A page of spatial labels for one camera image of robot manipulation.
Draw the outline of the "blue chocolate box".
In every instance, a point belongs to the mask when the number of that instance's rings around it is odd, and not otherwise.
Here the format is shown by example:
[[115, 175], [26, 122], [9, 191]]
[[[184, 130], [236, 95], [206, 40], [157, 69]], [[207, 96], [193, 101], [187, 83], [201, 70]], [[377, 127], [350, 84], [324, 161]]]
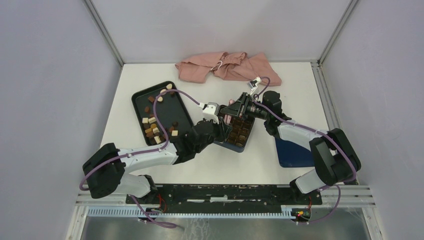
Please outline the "blue chocolate box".
[[215, 141], [214, 144], [237, 153], [242, 153], [247, 145], [254, 123], [255, 118], [251, 116], [245, 120], [239, 117], [231, 117], [230, 124], [232, 131], [229, 137], [224, 142]]

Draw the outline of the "pink silicone tongs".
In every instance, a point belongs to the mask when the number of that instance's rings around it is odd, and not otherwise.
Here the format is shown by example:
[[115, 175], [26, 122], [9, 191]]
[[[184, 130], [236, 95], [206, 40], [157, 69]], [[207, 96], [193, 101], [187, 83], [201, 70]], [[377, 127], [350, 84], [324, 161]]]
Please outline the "pink silicone tongs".
[[230, 125], [230, 123], [231, 123], [231, 119], [232, 119], [232, 117], [231, 117], [230, 115], [228, 115], [228, 114], [225, 114], [225, 115], [224, 115], [224, 123], [225, 123], [226, 125]]

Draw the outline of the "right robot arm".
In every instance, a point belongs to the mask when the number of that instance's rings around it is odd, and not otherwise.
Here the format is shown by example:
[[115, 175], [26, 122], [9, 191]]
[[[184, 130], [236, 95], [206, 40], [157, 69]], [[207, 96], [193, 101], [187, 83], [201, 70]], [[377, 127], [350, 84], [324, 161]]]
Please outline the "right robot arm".
[[275, 91], [264, 92], [261, 100], [244, 92], [219, 112], [241, 119], [262, 119], [269, 135], [311, 153], [314, 169], [290, 182], [288, 196], [295, 204], [306, 201], [312, 191], [356, 180], [361, 169], [361, 162], [343, 130], [321, 131], [292, 120], [283, 113], [280, 94]]

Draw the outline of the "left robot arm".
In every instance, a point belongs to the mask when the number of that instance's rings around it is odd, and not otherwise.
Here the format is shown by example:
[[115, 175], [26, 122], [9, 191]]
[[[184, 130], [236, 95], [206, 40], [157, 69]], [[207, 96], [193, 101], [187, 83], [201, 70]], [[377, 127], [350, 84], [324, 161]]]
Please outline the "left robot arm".
[[132, 195], [151, 204], [157, 198], [152, 177], [136, 176], [133, 172], [190, 161], [215, 141], [226, 141], [231, 131], [232, 125], [219, 117], [217, 123], [203, 119], [186, 134], [173, 136], [170, 141], [158, 145], [126, 149], [107, 143], [83, 164], [84, 178], [80, 190], [88, 191], [93, 199], [117, 193]]

